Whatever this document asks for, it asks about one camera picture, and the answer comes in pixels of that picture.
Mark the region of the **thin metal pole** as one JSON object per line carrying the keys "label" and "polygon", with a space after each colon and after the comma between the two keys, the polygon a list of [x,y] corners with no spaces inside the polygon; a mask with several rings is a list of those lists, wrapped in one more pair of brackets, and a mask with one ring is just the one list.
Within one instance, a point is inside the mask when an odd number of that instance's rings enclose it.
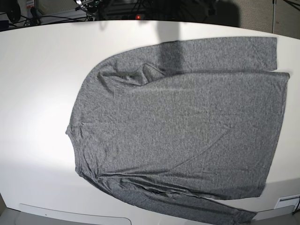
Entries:
{"label": "thin metal pole", "polygon": [[272,33],[275,31],[275,21],[276,21],[276,0],[272,0]]}

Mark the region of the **grey long-sleeve T-shirt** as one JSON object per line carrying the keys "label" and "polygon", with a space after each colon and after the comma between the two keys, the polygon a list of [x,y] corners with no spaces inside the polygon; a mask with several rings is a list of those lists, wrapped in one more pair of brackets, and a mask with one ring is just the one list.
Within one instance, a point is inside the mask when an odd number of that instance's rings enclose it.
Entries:
{"label": "grey long-sleeve T-shirt", "polygon": [[116,54],[82,83],[66,133],[75,170],[130,205],[215,225],[255,212],[285,113],[275,37],[165,42]]}

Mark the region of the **black power strip red light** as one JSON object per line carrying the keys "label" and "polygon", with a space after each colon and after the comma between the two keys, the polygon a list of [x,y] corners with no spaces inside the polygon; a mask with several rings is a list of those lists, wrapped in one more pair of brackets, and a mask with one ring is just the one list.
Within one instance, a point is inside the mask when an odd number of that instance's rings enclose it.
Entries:
{"label": "black power strip red light", "polygon": [[156,10],[109,12],[106,20],[159,20],[161,15]]}

